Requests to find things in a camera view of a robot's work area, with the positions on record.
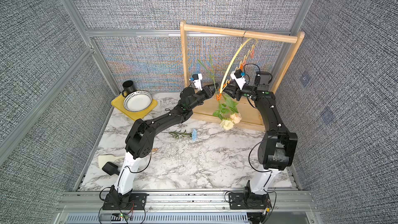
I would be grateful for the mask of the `orange end clothes peg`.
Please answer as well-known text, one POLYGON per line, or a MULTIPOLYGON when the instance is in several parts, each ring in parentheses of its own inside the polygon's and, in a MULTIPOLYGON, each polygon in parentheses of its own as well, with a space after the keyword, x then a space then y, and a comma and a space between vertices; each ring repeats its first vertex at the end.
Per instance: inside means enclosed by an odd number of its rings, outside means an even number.
POLYGON ((216 100, 219 102, 222 99, 222 94, 219 93, 216 95, 216 100))

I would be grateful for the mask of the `cream white rose stem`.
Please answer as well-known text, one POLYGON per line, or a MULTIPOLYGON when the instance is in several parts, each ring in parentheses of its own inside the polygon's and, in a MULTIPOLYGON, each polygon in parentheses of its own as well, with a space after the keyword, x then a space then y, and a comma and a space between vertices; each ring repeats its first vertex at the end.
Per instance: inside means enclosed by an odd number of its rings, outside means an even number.
POLYGON ((214 117, 221 120, 220 126, 225 130, 231 130, 242 120, 241 114, 237 109, 238 103, 230 96, 222 95, 222 99, 218 102, 218 108, 213 112, 214 117))

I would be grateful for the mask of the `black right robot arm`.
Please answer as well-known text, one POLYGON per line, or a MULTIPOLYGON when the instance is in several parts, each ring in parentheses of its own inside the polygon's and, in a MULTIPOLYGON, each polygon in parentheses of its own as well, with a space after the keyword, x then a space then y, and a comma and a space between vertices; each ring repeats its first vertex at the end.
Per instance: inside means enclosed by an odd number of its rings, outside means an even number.
POLYGON ((268 195, 268 188, 275 177, 292 165, 297 146, 297 134, 290 132, 283 123, 275 95, 269 91, 272 78, 268 72, 257 71, 252 86, 228 85, 225 89, 226 94, 238 101, 246 97, 249 103, 254 103, 266 127, 263 139, 255 145, 258 148, 259 167, 255 169, 255 177, 245 187, 245 200, 258 200, 268 195))

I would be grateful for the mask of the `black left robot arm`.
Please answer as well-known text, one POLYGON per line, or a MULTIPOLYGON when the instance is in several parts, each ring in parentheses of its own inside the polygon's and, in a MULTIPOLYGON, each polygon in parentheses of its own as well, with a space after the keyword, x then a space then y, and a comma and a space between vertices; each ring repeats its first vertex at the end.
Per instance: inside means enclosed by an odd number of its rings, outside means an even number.
POLYGON ((131 192, 135 175, 144 171, 138 170, 138 163, 147 155, 151 155, 156 135, 174 125, 186 122, 193 115, 195 107, 214 96, 217 86, 218 84, 206 85, 198 92, 192 87, 186 87, 180 93, 177 105, 168 113, 150 120, 136 120, 126 137, 123 166, 110 192, 116 192, 119 196, 131 192))

